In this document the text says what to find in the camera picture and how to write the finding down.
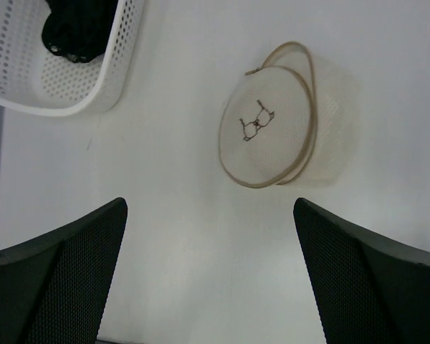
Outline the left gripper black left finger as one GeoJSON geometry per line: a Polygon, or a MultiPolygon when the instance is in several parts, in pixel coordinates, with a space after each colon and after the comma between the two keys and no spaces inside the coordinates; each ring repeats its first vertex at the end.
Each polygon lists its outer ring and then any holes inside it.
{"type": "Polygon", "coordinates": [[[0,250],[0,343],[95,343],[127,217],[118,197],[0,250]]]}

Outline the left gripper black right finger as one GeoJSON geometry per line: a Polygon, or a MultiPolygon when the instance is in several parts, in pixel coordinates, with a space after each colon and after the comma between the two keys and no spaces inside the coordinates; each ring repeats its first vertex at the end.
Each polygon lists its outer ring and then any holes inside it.
{"type": "Polygon", "coordinates": [[[304,198],[293,216],[326,343],[430,343],[430,252],[304,198]]]}

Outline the black bra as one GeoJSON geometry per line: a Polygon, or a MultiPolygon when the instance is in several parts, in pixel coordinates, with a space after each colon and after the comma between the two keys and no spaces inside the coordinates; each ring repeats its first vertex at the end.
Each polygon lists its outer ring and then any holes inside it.
{"type": "Polygon", "coordinates": [[[105,53],[118,6],[116,0],[48,1],[42,43],[57,57],[86,64],[105,53]]]}

